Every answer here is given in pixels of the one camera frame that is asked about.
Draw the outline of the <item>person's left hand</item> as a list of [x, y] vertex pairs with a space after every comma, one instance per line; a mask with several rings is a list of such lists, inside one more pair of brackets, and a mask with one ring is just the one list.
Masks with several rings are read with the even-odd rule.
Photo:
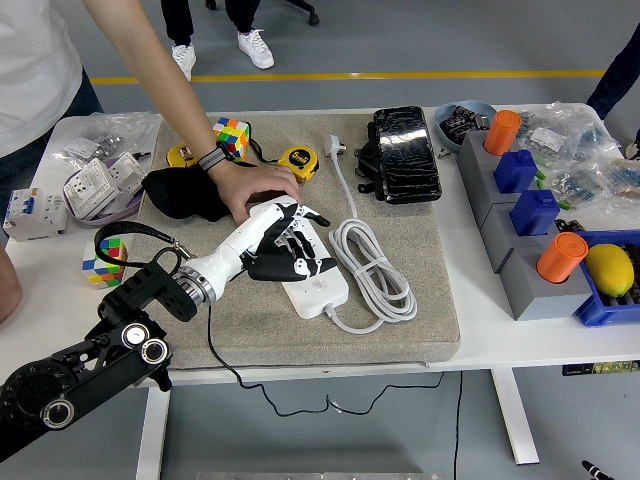
[[242, 167], [234, 162], [222, 161], [207, 174], [217, 186], [221, 200], [237, 224], [249, 218], [246, 204], [261, 194], [287, 194], [299, 204], [303, 203], [299, 184], [286, 167]]

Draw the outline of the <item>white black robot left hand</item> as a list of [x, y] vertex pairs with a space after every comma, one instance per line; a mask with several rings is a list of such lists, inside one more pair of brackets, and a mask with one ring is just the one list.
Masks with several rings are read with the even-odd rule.
[[219, 300], [226, 284], [242, 272], [258, 281], [299, 282], [337, 266], [329, 256], [314, 250], [304, 220], [327, 227], [318, 212], [298, 204], [288, 195], [253, 208], [250, 217], [209, 256], [187, 261], [180, 274], [200, 291], [202, 300]]

